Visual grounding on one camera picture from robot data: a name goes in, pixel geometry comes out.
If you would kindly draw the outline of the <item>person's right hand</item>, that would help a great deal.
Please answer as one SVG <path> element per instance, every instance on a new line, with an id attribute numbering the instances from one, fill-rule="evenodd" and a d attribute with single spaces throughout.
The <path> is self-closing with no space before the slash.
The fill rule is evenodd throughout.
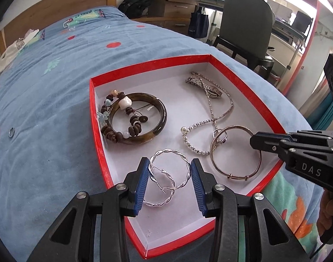
<path id="1" fill-rule="evenodd" d="M 321 198 L 319 217 L 317 220 L 318 234 L 322 236 L 325 230 L 331 228 L 332 223 L 333 223 L 333 193 L 325 189 Z"/>

